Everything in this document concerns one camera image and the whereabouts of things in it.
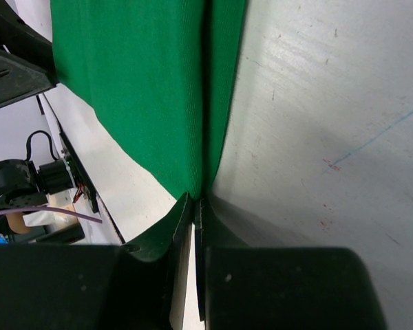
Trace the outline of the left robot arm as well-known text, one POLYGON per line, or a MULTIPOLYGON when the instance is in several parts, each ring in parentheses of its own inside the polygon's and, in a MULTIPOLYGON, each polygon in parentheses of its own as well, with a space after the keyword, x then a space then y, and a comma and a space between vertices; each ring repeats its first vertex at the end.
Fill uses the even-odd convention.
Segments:
MULTIPOLYGON (((58 76, 52 44, 26 25, 6 1, 0 1, 0 109, 55 88, 58 76)), ((25 143, 25 159, 0 161, 0 215, 8 218, 9 231, 25 234, 28 227, 15 215, 29 215, 48 203, 48 196, 76 189, 75 200, 93 199, 87 174, 64 133, 64 156, 35 166, 32 138, 25 143)))

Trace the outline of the green t shirt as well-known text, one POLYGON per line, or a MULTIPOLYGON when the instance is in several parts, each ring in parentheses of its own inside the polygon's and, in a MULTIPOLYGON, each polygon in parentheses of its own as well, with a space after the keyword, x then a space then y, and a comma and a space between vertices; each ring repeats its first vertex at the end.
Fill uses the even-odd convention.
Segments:
POLYGON ((52 1, 60 82, 173 196, 220 164, 245 1, 52 1))

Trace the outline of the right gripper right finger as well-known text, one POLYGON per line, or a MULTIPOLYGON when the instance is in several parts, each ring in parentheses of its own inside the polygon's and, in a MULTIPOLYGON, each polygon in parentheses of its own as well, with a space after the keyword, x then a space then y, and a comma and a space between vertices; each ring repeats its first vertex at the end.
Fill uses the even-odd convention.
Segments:
POLYGON ((198 295, 198 311, 200 321, 206 321, 206 256, 207 248, 224 246, 232 248, 247 248, 233 231, 231 231, 215 214, 207 197, 195 203, 195 269, 198 295))

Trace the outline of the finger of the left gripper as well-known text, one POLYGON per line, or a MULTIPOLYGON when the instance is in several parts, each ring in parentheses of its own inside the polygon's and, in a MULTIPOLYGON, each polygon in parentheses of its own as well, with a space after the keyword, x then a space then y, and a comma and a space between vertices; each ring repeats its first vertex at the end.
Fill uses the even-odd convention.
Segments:
POLYGON ((56 74, 0 49, 0 108, 54 88, 56 74))
POLYGON ((2 0, 0 40, 13 54, 53 55, 52 43, 27 25, 10 5, 2 0))

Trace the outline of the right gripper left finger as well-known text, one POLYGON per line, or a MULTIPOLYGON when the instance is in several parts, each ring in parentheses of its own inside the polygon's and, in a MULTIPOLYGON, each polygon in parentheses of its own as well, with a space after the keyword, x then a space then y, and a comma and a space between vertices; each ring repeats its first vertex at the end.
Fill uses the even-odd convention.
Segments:
POLYGON ((134 262, 132 329, 183 328, 192 218, 186 192, 161 220, 124 244, 134 262))

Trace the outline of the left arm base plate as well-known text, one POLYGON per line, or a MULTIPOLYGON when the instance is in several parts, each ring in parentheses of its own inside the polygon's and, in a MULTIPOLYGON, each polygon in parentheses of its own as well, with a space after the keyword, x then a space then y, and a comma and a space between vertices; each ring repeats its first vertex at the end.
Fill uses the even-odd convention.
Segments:
POLYGON ((72 174, 74 175, 76 183, 81 185, 84 195, 89 200, 92 212, 99 212, 95 186, 93 185, 89 175, 87 174, 87 171, 85 170, 76 151, 74 150, 72 143, 66 136, 61 126, 59 136, 65 150, 65 159, 69 162, 71 166, 72 174))

